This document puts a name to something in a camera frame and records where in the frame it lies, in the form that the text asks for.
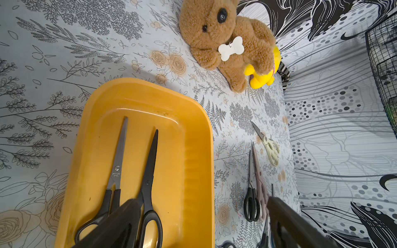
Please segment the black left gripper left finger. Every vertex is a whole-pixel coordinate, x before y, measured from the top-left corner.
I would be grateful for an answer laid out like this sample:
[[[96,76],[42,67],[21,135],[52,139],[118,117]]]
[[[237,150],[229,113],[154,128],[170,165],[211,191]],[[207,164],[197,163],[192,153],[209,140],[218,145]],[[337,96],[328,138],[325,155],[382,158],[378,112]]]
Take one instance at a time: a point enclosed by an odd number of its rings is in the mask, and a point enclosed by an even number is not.
[[[109,216],[94,218],[77,231],[75,248],[135,248],[141,218],[138,199],[129,199]]]

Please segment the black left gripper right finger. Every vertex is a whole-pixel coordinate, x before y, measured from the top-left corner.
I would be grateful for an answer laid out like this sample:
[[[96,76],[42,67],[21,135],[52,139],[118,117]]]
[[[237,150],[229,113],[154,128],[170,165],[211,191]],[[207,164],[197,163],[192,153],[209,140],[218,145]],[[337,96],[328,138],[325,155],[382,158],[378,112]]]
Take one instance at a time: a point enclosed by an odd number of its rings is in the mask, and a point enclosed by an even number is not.
[[[269,197],[267,209],[276,248],[335,248],[336,244],[317,231],[278,197]]]

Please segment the pink scissors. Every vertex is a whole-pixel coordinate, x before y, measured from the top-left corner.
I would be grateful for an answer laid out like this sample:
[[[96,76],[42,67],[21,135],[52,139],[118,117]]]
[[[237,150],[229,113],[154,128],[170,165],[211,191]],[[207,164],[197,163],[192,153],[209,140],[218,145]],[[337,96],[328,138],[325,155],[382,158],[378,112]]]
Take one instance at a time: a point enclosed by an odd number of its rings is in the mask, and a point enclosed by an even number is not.
[[[262,176],[262,171],[259,166],[258,155],[256,153],[254,142],[251,143],[251,149],[253,154],[256,181],[257,181],[257,199],[261,205],[260,219],[262,221],[265,221],[268,215],[268,210],[267,210],[268,191],[266,189],[264,178]]]

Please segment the beige kitchen scissors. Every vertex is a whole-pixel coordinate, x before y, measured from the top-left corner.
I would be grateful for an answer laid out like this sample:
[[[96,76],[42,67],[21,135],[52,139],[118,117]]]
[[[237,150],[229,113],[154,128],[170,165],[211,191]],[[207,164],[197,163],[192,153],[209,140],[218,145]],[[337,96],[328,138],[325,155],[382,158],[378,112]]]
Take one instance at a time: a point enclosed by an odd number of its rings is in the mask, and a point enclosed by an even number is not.
[[[279,145],[272,139],[269,139],[265,133],[262,133],[254,122],[251,122],[251,124],[265,147],[271,165],[277,167],[279,165]]]

